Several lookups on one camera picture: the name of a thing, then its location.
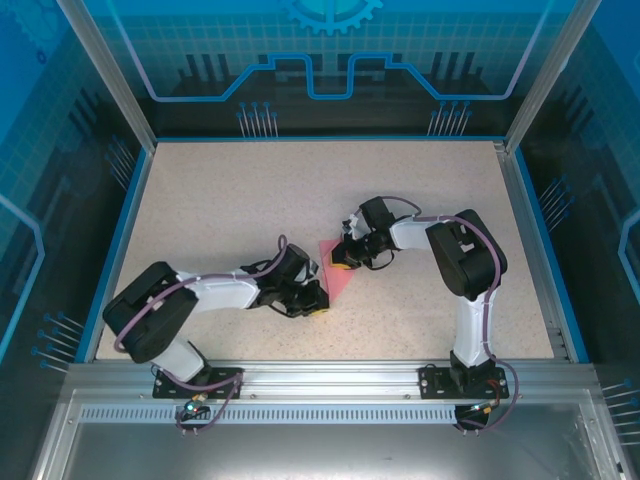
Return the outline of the aluminium side rail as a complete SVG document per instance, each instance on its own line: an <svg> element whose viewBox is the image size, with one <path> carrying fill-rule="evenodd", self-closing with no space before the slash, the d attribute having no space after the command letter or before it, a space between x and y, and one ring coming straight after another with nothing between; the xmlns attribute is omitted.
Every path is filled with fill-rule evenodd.
<svg viewBox="0 0 640 480"><path fill-rule="evenodd" d="M566 340L566 316L556 290L550 264L538 230L517 160L503 141L493 142L506 190L521 238L525 258L536 292L555 361L574 362L571 340Z"/></svg>

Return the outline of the aluminium mounting rail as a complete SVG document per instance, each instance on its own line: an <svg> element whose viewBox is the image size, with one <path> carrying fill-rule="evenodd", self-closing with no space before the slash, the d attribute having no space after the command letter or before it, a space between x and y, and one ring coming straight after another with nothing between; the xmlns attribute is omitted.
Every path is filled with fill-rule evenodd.
<svg viewBox="0 0 640 480"><path fill-rule="evenodd" d="M214 361L215 368L244 370L240 401L249 403L416 403L417 361ZM519 404L573 404L603 400L591 364L557 359L511 360L519 378ZM100 360L74 364L60 400L140 403L151 400L153 377L146 364Z"/></svg>

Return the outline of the aluminium frame post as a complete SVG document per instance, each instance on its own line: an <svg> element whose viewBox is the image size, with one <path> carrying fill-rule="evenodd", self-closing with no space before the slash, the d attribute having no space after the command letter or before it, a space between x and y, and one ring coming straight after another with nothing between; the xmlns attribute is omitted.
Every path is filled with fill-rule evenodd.
<svg viewBox="0 0 640 480"><path fill-rule="evenodd" d="M513 156L558 77L593 19L602 0L576 0L549 55L520 106L505 137L504 152Z"/></svg>
<svg viewBox="0 0 640 480"><path fill-rule="evenodd" d="M157 139L117 61L82 0L56 0L85 52L141 146L156 151Z"/></svg>

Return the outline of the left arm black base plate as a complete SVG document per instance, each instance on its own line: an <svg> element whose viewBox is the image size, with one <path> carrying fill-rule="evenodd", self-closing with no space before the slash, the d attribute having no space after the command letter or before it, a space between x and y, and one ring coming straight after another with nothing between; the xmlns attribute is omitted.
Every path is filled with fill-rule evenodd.
<svg viewBox="0 0 640 480"><path fill-rule="evenodd" d="M206 399L223 400L234 387L233 379L242 381L244 370L236 367L209 367L206 366L187 384L195 387L195 390L186 389L173 380L165 372L154 370L155 380L152 390L154 399L191 399L201 393L206 394Z"/></svg>

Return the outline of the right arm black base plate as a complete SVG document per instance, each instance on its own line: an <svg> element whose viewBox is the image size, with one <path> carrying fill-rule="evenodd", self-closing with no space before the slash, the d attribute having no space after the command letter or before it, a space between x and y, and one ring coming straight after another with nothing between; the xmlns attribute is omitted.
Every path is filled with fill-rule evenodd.
<svg viewBox="0 0 640 480"><path fill-rule="evenodd" d="M462 365L437 367L427 364L417 370L423 400L507 399L510 397L505 372L493 363L466 368Z"/></svg>

